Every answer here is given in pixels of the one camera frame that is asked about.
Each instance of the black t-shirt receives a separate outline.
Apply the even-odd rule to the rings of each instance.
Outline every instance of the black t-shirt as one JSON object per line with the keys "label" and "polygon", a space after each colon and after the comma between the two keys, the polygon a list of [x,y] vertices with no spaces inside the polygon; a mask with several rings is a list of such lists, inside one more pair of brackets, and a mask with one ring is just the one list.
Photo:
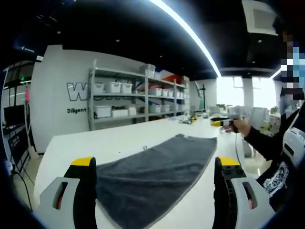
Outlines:
{"label": "black t-shirt", "polygon": [[279,132],[273,137],[264,135],[258,130],[251,128],[244,139],[253,146],[267,161],[272,160],[271,166],[257,179],[262,187],[268,192],[270,205],[277,211],[287,200],[295,168],[289,157],[282,153],[283,137],[290,124],[293,122],[298,111],[287,119],[281,118]]}

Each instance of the floor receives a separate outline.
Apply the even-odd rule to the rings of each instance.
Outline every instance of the floor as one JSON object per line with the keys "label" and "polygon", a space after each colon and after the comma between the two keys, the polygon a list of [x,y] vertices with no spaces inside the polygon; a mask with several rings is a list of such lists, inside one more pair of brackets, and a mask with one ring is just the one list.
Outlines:
{"label": "floor", "polygon": [[[30,176],[31,180],[35,183],[36,175],[38,172],[38,168],[40,165],[42,158],[39,159],[30,159],[27,166],[26,166],[26,172]],[[29,195],[30,195],[30,200],[33,202],[33,192],[34,192],[34,185],[32,184],[31,180],[29,177],[24,173],[23,179],[28,187]],[[17,193],[20,197],[20,200],[25,203],[27,206],[29,205],[29,199],[27,196],[26,188],[25,185],[22,181],[22,179],[18,176],[14,176],[14,184],[17,190]]]}
{"label": "floor", "polygon": [[253,150],[252,146],[249,145],[248,147],[251,150],[251,157],[245,158],[243,168],[247,173],[260,176],[270,167],[272,161],[266,161],[260,153]]}

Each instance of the hand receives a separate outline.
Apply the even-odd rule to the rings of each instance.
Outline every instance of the hand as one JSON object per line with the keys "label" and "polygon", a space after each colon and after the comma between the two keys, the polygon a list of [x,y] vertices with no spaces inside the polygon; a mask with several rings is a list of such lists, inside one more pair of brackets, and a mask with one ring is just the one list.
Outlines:
{"label": "hand", "polygon": [[[242,133],[245,137],[247,137],[248,134],[250,133],[251,125],[246,123],[244,120],[241,119],[234,120],[234,125],[238,129],[238,132]],[[233,131],[233,126],[232,125],[226,126],[224,127],[224,129],[227,133],[230,133]]]}

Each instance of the shelving unit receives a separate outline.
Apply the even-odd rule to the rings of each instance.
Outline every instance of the shelving unit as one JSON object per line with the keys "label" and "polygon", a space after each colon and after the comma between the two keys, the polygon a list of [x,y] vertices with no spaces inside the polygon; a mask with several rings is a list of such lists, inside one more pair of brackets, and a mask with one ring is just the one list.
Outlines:
{"label": "shelving unit", "polygon": [[[132,91],[135,91],[135,85],[136,82],[142,82],[144,83],[144,93],[141,94],[120,94],[120,93],[102,93],[102,94],[94,94],[94,84],[95,84],[95,78],[113,78],[118,80],[130,80],[133,84]],[[158,85],[161,85],[162,88],[173,88],[173,94],[174,97],[164,97],[164,96],[156,96],[156,95],[150,95],[148,94],[148,84],[149,83],[156,83]],[[168,82],[164,80],[159,80],[155,78],[149,78],[148,76],[140,73],[133,73],[128,71],[121,71],[117,69],[110,69],[110,68],[99,68],[97,67],[97,60],[93,63],[93,68],[89,71],[89,79],[88,79],[88,121],[89,121],[89,127],[90,130],[95,130],[95,125],[98,123],[105,123],[110,121],[119,121],[119,120],[128,120],[132,119],[134,120],[134,123],[136,123],[136,119],[138,118],[144,118],[146,122],[149,121],[149,117],[151,116],[164,116],[169,114],[174,114],[174,116],[177,115],[177,113],[182,113],[185,111],[178,111],[177,106],[174,106],[174,111],[169,112],[161,112],[161,113],[150,113],[149,112],[149,99],[160,99],[161,103],[164,104],[164,101],[166,99],[173,100],[173,104],[177,105],[177,100],[184,100],[184,98],[177,98],[176,92],[177,89],[183,90],[186,87],[181,84],[177,84],[176,80],[174,82]],[[125,99],[128,99],[128,97],[133,101],[133,104],[135,104],[135,101],[137,98],[144,98],[144,114],[137,114],[132,116],[124,116],[124,117],[107,117],[107,118],[98,118],[94,119],[94,98],[102,98],[102,97],[122,97]]]}

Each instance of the window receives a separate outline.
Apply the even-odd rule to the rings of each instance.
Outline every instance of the window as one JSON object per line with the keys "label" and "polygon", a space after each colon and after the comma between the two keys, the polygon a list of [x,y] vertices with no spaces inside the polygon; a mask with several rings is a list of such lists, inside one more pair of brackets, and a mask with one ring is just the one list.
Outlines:
{"label": "window", "polygon": [[271,109],[277,106],[275,82],[269,78],[253,77],[253,104],[254,107]]}
{"label": "window", "polygon": [[233,106],[244,105],[244,90],[241,77],[217,78],[217,103]]}
{"label": "window", "polygon": [[34,70],[34,64],[34,62],[22,61],[9,66],[5,83],[14,80],[19,80],[21,77],[24,77],[27,80],[31,79]]}

